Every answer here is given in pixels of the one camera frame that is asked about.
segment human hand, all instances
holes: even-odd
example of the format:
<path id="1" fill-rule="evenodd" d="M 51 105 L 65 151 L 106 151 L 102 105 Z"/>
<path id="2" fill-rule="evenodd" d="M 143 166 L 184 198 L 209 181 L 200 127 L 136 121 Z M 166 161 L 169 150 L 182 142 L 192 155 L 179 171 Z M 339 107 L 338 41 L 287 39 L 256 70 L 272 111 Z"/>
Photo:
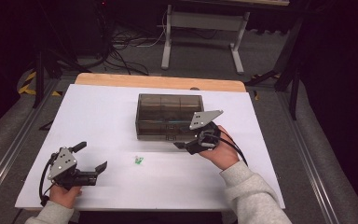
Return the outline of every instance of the human hand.
<path id="1" fill-rule="evenodd" d="M 220 137 L 233 144 L 232 140 L 226 135 L 228 134 L 227 131 L 220 125 L 218 125 L 218 128 L 222 131 Z M 214 165 L 222 170 L 226 170 L 240 160 L 237 151 L 223 141 L 220 141 L 214 150 L 201 151 L 200 155 L 213 162 Z"/>
<path id="2" fill-rule="evenodd" d="M 74 186 L 69 191 L 63 187 L 53 185 L 50 189 L 50 200 L 67 208 L 74 208 L 76 197 L 81 194 L 81 186 Z"/>

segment translucent brown box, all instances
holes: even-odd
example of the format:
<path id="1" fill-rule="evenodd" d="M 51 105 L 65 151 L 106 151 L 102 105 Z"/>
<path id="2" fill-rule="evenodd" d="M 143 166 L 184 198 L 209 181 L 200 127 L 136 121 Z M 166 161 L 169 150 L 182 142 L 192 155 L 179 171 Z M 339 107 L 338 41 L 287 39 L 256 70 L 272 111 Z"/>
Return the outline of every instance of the translucent brown box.
<path id="1" fill-rule="evenodd" d="M 186 141 L 195 139 L 188 128 L 194 112 L 202 112 L 200 95 L 139 94 L 136 134 L 140 140 Z"/>

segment gray sleeve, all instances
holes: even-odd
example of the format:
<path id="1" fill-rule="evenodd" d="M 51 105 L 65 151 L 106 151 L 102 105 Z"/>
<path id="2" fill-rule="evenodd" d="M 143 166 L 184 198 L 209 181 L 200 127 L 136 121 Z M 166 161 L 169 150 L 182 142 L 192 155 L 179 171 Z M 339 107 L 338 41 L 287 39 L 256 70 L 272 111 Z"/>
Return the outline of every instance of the gray sleeve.
<path id="1" fill-rule="evenodd" d="M 48 201 L 37 217 L 30 217 L 25 224 L 68 224 L 74 209 Z"/>
<path id="2" fill-rule="evenodd" d="M 291 223 L 280 208 L 274 190 L 243 161 L 221 172 L 226 182 L 225 196 L 238 223 Z"/>

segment metal leg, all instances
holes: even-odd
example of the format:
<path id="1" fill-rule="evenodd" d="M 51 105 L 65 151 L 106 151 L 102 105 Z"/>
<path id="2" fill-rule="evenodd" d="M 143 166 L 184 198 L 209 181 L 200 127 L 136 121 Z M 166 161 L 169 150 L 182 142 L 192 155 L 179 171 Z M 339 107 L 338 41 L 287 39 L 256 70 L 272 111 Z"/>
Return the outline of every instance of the metal leg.
<path id="1" fill-rule="evenodd" d="M 165 45 L 164 53 L 162 54 L 161 68 L 167 70 L 170 66 L 171 55 L 171 18 L 172 18 L 172 6 L 168 5 L 167 9 L 167 30 L 165 31 Z"/>
<path id="2" fill-rule="evenodd" d="M 267 72 L 266 74 L 264 74 L 264 75 L 262 75 L 262 76 L 260 76 L 260 77 L 253 78 L 253 79 L 250 80 L 250 81 L 244 82 L 244 84 L 245 84 L 246 86 L 254 86 L 255 84 L 258 84 L 258 83 L 260 83 L 260 82 L 262 82 L 262 81 L 264 81 L 264 80 L 267 80 L 267 79 L 269 79 L 270 77 L 274 77 L 274 76 L 276 76 L 276 75 L 278 75 L 278 73 L 275 72 L 275 71 L 273 71 L 273 70 L 271 70 L 271 71 Z"/>
<path id="3" fill-rule="evenodd" d="M 34 98 L 34 106 L 33 108 L 37 108 L 42 102 L 45 92 L 44 86 L 44 70 L 45 67 L 43 66 L 43 53 L 40 50 L 36 53 L 36 96 Z"/>
<path id="4" fill-rule="evenodd" d="M 232 58 L 234 60 L 235 67 L 237 69 L 237 73 L 240 75 L 243 75 L 244 72 L 243 72 L 240 54 L 238 53 L 238 48 L 240 47 L 243 33 L 245 32 L 246 23 L 248 23 L 249 20 L 249 14 L 250 14 L 249 12 L 246 12 L 245 15 L 243 15 L 243 20 L 241 22 L 240 29 L 238 30 L 238 34 L 237 34 L 237 41 L 235 42 L 235 44 L 234 43 L 230 44 Z"/>
<path id="5" fill-rule="evenodd" d="M 292 115 L 293 120 L 297 120 L 296 105 L 297 105 L 297 96 L 298 96 L 298 86 L 300 84 L 299 69 L 300 68 L 297 68 L 295 72 L 295 76 L 293 77 L 292 91 L 290 92 L 289 111 L 290 111 L 290 115 Z"/>
<path id="6" fill-rule="evenodd" d="M 53 74 L 50 74 L 51 77 L 59 78 L 62 75 L 61 71 L 55 71 L 60 69 L 60 67 L 57 65 L 57 59 L 60 59 L 64 63 L 68 64 L 69 66 L 75 68 L 77 71 L 81 73 L 91 73 L 91 71 L 87 68 L 84 68 L 80 66 L 76 61 L 68 58 L 65 55 L 60 54 L 59 52 L 55 50 L 48 49 L 46 51 L 46 54 L 48 57 L 48 63 L 45 62 L 44 66 L 47 68 L 46 70 L 48 72 L 52 72 Z"/>

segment black device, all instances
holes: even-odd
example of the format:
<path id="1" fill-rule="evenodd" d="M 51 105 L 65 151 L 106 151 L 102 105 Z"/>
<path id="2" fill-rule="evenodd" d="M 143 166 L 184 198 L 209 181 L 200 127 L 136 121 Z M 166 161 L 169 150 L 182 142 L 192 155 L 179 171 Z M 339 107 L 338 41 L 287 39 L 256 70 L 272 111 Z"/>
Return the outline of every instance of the black device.
<path id="1" fill-rule="evenodd" d="M 199 153 L 205 150 L 213 150 L 219 146 L 220 142 L 224 142 L 233 147 L 238 152 L 238 154 L 240 154 L 241 158 L 247 165 L 248 163 L 243 156 L 242 151 L 234 142 L 234 140 L 227 133 L 221 131 L 219 127 L 217 127 L 217 125 L 212 121 L 221 114 L 223 114 L 223 110 L 195 112 L 190 126 L 188 126 L 188 128 L 182 128 L 181 130 L 182 132 L 197 131 L 197 135 L 195 136 L 196 139 L 188 143 L 174 142 L 173 144 L 176 145 L 176 147 L 179 149 L 185 148 L 188 153 L 194 155 L 195 153 Z M 221 134 L 225 134 L 232 143 L 220 137 Z"/>
<path id="2" fill-rule="evenodd" d="M 48 201 L 48 196 L 42 194 L 42 188 L 46 171 L 49 166 L 51 167 L 50 173 L 48 174 L 48 180 L 53 184 L 62 186 L 68 190 L 73 186 L 96 185 L 98 175 L 106 169 L 107 161 L 95 167 L 95 171 L 93 172 L 82 172 L 76 169 L 77 160 L 72 153 L 77 153 L 86 146 L 87 142 L 81 142 L 74 147 L 61 147 L 59 152 L 51 154 L 51 157 L 43 170 L 39 186 L 39 196 L 43 206 L 45 206 Z"/>

